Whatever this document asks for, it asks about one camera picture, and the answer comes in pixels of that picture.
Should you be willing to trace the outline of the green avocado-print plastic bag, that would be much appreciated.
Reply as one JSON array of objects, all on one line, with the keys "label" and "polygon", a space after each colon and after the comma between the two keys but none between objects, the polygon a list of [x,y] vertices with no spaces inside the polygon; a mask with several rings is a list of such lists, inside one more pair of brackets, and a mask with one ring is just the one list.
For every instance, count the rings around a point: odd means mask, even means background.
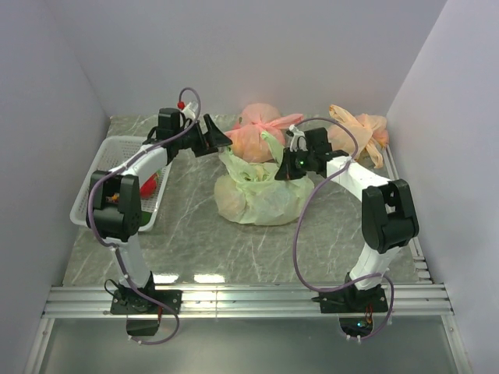
[{"label": "green avocado-print plastic bag", "polygon": [[219,153],[227,173],[214,184],[214,201],[219,215],[227,221],[256,226],[288,224],[299,217],[314,183],[307,176],[277,180],[285,148],[269,132],[264,131],[260,138],[270,148],[270,162],[247,162],[230,147]]}]

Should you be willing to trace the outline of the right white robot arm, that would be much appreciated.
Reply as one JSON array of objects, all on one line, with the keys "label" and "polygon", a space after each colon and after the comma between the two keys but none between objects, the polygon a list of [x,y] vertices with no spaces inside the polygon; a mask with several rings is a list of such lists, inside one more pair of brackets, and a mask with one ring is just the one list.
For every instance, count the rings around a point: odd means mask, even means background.
[{"label": "right white robot arm", "polygon": [[291,126],[291,142],[284,149],[279,181],[292,182],[309,172],[323,177],[306,199],[329,182],[346,189],[361,203],[361,229],[364,239],[359,258],[346,282],[332,293],[343,292],[343,301],[352,311],[370,303],[370,290],[384,279],[389,265],[400,250],[419,234],[419,222],[408,182],[379,176],[355,161],[344,150],[333,150],[324,128],[301,131]]}]

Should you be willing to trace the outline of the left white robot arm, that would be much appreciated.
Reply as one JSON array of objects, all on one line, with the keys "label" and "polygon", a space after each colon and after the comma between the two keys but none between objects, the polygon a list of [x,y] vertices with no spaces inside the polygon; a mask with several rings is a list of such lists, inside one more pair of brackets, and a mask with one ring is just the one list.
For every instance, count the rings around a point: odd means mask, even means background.
[{"label": "left white robot arm", "polygon": [[181,150],[202,157],[230,145],[210,115],[200,116],[197,109],[179,103],[177,108],[159,111],[157,125],[131,158],[110,171],[92,173],[87,226],[114,254],[120,274],[113,296],[118,308],[145,314],[165,307],[140,248],[141,187]]}]

